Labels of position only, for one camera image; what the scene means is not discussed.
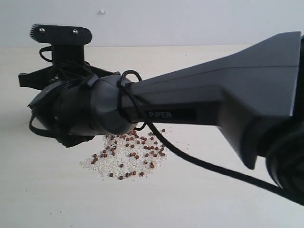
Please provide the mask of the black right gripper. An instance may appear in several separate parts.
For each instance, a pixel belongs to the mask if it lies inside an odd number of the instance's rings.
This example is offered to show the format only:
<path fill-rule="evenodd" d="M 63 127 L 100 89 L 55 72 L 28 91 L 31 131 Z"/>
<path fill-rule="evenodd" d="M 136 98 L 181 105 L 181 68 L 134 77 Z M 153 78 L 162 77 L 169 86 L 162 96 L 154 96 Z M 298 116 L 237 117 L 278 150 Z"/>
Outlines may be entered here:
<path fill-rule="evenodd" d="M 36 135 L 54 138 L 67 148 L 109 135 L 97 122 L 94 89 L 110 72 L 88 62 L 66 61 L 18 75 L 20 87 L 39 90 L 29 103 L 29 129 Z"/>

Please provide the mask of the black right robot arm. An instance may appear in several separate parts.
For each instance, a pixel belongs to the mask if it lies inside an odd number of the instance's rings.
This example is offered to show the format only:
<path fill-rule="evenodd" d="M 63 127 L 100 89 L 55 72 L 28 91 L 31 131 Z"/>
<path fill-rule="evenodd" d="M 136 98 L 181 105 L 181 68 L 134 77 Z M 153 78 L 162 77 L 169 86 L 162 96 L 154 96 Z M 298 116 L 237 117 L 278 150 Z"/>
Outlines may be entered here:
<path fill-rule="evenodd" d="M 29 103 L 36 135 L 65 147 L 97 135 L 122 135 L 138 123 L 174 154 L 207 170 L 304 203 L 304 37 L 280 33 L 240 52 L 142 80 L 134 70 L 109 72 L 72 49 L 53 65 L 19 74 L 39 94 Z M 243 164 L 266 159 L 273 184 L 192 157 L 156 123 L 217 127 Z"/>

